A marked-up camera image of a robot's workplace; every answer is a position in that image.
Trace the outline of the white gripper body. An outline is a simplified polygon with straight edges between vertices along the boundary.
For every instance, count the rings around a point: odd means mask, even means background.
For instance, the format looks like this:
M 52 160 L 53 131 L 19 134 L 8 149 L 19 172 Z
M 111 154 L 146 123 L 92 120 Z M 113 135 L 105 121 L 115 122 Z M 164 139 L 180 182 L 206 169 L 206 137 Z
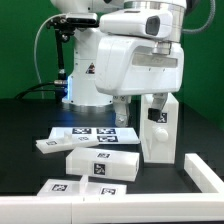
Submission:
M 154 53 L 158 43 L 137 37 L 106 36 L 98 46 L 95 85 L 112 95 L 177 92 L 182 83 L 184 52 L 167 45 L 167 54 Z

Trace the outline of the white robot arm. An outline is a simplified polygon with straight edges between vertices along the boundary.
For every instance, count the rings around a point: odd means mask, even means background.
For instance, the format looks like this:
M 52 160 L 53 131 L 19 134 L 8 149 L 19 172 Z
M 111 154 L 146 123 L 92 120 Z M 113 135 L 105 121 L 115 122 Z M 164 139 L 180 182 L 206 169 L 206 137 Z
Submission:
M 63 102 L 112 106 L 116 124 L 128 125 L 128 103 L 151 94 L 157 120 L 168 95 L 180 89 L 186 0 L 50 0 L 59 24 L 73 30 L 74 69 Z

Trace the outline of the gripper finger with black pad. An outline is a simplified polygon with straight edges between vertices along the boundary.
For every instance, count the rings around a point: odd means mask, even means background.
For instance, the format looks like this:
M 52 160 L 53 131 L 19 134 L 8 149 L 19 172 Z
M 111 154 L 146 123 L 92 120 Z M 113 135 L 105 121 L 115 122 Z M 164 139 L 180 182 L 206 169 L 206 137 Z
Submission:
M 116 114 L 115 125 L 117 127 L 127 127 L 129 125 L 130 111 L 129 104 L 131 103 L 130 96 L 114 96 L 113 107 Z
M 156 93 L 152 95 L 153 101 L 148 108 L 148 119 L 157 122 L 161 118 L 162 110 L 166 104 L 168 94 Z

